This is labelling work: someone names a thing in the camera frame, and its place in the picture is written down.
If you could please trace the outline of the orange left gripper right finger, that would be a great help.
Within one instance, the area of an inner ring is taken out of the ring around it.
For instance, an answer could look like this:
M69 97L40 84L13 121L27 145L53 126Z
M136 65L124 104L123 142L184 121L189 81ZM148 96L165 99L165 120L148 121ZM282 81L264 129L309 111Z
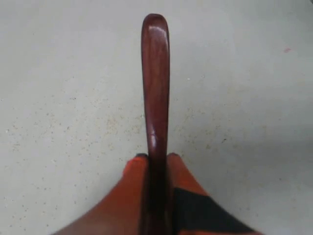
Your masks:
M171 189L171 225L174 235L255 235L257 231L244 224L201 187L175 153L167 156Z

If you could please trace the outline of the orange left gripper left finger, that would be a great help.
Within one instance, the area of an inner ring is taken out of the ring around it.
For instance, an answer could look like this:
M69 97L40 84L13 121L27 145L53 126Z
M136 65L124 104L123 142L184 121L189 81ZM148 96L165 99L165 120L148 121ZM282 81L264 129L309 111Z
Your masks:
M121 179L90 211L55 232L56 235L139 235L144 228L149 160L130 159Z

